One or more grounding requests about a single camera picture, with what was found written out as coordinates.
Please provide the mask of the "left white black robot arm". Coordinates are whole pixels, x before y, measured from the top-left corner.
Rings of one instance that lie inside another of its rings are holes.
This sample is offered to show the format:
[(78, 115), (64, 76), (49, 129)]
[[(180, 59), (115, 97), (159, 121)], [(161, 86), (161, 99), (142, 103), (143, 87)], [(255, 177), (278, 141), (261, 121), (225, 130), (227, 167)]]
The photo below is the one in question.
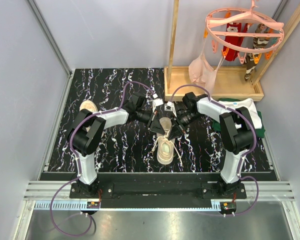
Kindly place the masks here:
[(128, 100), (124, 99), (119, 107), (110, 110), (79, 111), (68, 131), (67, 140), (75, 154), (77, 180), (82, 182), (80, 192), (85, 197), (93, 198), (98, 193), (98, 186), (94, 183), (97, 179), (94, 154), (105, 129), (138, 121), (145, 124), (146, 128), (153, 133), (165, 134), (157, 111), (157, 107), (163, 105), (164, 101), (156, 94), (153, 97), (151, 110), (144, 109), (146, 97), (135, 93)]

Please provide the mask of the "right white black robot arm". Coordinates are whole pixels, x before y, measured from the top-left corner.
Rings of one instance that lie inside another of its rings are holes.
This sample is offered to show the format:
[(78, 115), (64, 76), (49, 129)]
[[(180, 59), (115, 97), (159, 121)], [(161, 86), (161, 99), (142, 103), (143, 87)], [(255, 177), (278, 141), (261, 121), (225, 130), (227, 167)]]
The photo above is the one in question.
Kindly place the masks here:
[(220, 124), (220, 136), (226, 149), (223, 169), (216, 184), (216, 191), (222, 198), (229, 198), (239, 188), (241, 170), (246, 155), (254, 150), (257, 143), (255, 126), (249, 110), (242, 106), (232, 108), (213, 100), (207, 94), (196, 96), (186, 93), (182, 98), (186, 111), (175, 113), (171, 118), (171, 130), (168, 139), (180, 137), (186, 132), (186, 126), (203, 115)]

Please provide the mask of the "cream shoelace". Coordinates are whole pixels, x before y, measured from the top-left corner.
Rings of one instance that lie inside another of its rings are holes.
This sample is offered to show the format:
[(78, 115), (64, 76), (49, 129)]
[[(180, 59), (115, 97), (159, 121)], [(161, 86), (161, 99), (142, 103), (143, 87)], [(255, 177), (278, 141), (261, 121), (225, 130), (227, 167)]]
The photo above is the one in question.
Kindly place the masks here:
[(157, 134), (152, 152), (156, 150), (156, 159), (162, 165), (169, 165), (172, 163), (175, 154), (178, 157), (180, 166), (183, 166), (182, 157), (175, 146), (175, 139), (168, 140), (165, 135)]

